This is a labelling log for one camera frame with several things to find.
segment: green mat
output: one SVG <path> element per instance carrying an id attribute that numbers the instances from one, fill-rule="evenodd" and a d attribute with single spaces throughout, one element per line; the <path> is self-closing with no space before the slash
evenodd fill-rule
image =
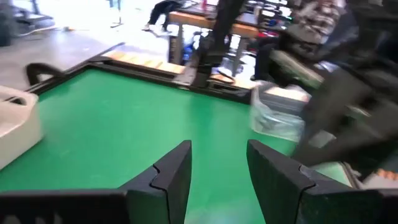
<path id="1" fill-rule="evenodd" d="M 185 223 L 264 223 L 246 142 L 294 147 L 252 131 L 248 105 L 97 70 L 41 95 L 39 109 L 45 137 L 0 171 L 0 190 L 116 188 L 191 139 Z M 339 165 L 322 172 L 348 183 Z"/>

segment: metal table leg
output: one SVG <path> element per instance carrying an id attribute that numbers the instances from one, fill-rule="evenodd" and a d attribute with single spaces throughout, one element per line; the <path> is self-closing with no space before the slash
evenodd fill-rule
<path id="1" fill-rule="evenodd" d="M 247 42 L 247 40 L 245 38 L 241 37 L 241 40 L 239 41 L 238 49 L 236 49 L 236 56 L 235 56 L 233 66 L 232 66 L 232 77 L 235 77 L 238 72 L 239 64 L 241 63 L 242 52 L 243 52 L 243 49 L 246 47 L 246 42 Z"/>
<path id="2" fill-rule="evenodd" d="M 177 43 L 175 46 L 175 52 L 174 52 L 174 59 L 173 59 L 173 63 L 180 65 L 181 60 L 182 60 L 182 48 L 183 48 L 183 40 L 182 40 L 182 32 L 183 32 L 183 28 L 182 28 L 182 23 L 178 24 L 178 36 L 177 36 Z"/>

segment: person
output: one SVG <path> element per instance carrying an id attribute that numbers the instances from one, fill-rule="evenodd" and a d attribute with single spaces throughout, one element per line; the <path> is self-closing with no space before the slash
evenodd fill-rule
<path id="1" fill-rule="evenodd" d="M 175 11 L 179 7 L 183 6 L 186 0 L 164 0 L 155 5 L 153 8 L 150 19 L 148 23 L 142 28 L 142 30 L 150 30 L 152 25 L 155 25 L 159 16 L 161 14 L 166 15 L 166 19 L 162 26 L 162 32 L 167 32 L 167 26 L 169 24 L 169 14 L 172 11 Z"/>
<path id="2" fill-rule="evenodd" d="M 340 18 L 340 5 L 337 0 L 310 2 L 300 12 L 295 14 L 295 23 L 305 32 L 311 34 L 314 39 L 322 42 L 333 32 Z M 282 42 L 281 39 L 284 39 L 283 34 L 281 34 L 281 37 L 265 38 L 259 41 L 252 80 L 269 79 L 269 56 L 274 49 L 283 48 L 283 45 L 279 44 Z"/>

